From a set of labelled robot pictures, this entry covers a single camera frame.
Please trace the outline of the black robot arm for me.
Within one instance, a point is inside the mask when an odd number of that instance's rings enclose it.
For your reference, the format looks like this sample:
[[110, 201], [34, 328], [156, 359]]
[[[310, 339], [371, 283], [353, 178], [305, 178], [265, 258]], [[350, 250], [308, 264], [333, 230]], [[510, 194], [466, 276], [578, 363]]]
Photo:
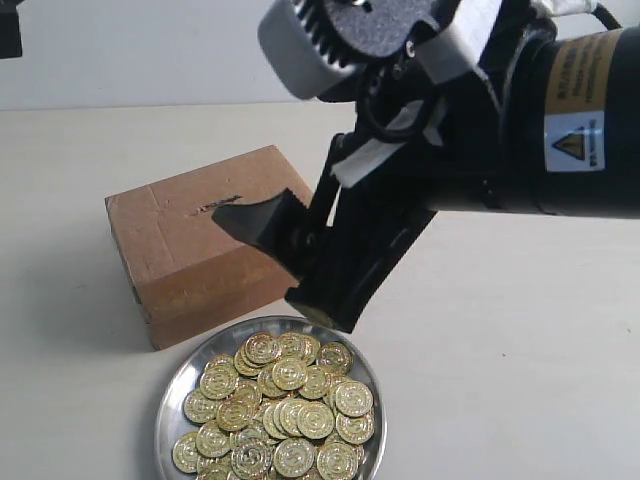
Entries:
[[296, 280], [285, 300], [351, 332], [441, 211], [635, 219], [639, 30], [569, 40], [531, 10], [501, 14], [476, 70], [441, 86], [417, 39], [349, 84], [309, 203], [292, 191], [217, 208], [213, 222]]

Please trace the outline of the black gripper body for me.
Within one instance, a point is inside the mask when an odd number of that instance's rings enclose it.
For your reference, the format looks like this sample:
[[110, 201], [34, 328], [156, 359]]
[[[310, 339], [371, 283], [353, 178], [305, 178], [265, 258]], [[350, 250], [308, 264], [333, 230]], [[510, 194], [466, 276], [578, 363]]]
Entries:
[[481, 103], [453, 106], [441, 145], [423, 132], [383, 142], [362, 121], [334, 142], [296, 230], [299, 283], [286, 302], [315, 323], [352, 332], [437, 213], [501, 210], [501, 114]]

